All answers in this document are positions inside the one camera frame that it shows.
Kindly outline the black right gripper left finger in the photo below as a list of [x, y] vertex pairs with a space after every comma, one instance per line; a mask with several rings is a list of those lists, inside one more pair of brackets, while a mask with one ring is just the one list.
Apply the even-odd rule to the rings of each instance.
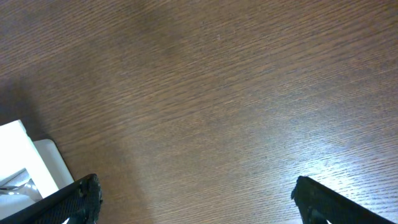
[[1, 224], [94, 224], [103, 203], [96, 174], [89, 174], [43, 200], [1, 220]]

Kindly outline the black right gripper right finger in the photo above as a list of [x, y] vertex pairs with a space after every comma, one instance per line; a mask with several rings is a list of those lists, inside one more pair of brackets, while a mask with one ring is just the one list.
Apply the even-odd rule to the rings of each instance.
[[393, 224], [306, 176], [298, 177], [291, 199], [298, 207], [304, 224]]

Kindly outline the steel spoon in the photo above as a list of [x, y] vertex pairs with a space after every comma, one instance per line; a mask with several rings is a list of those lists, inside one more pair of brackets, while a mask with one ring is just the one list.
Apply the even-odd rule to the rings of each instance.
[[32, 179], [20, 186], [1, 187], [1, 195], [26, 195], [35, 197], [40, 195]]

